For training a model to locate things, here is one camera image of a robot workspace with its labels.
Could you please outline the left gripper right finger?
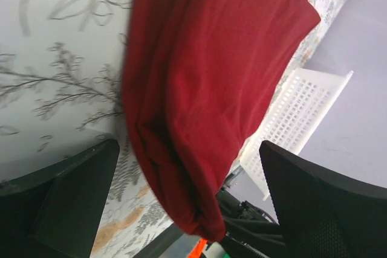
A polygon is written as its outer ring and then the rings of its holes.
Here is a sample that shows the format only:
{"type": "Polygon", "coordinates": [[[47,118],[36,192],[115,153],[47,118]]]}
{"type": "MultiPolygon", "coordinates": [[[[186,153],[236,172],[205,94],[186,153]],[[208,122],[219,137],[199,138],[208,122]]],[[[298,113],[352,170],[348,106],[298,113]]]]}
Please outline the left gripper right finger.
{"type": "Polygon", "coordinates": [[[386,257],[386,189],[259,148],[286,257],[386,257]]]}

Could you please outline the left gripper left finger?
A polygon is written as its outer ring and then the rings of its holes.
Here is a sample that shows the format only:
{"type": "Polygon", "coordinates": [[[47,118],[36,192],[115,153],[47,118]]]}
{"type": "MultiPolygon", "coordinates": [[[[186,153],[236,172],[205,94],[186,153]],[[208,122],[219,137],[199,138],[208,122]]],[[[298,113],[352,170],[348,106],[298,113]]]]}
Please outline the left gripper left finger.
{"type": "Polygon", "coordinates": [[[89,257],[119,152],[106,140],[1,182],[1,257],[89,257]]]}

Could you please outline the red t shirt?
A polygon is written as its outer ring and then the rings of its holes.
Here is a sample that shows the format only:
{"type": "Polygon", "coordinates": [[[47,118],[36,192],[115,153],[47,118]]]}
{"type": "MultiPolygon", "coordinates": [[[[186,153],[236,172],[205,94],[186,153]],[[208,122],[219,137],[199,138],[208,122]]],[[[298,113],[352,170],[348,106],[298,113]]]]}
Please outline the red t shirt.
{"type": "Polygon", "coordinates": [[[225,236],[216,193],[319,22],[309,0],[134,0],[127,131],[154,195],[185,233],[225,236]]]}

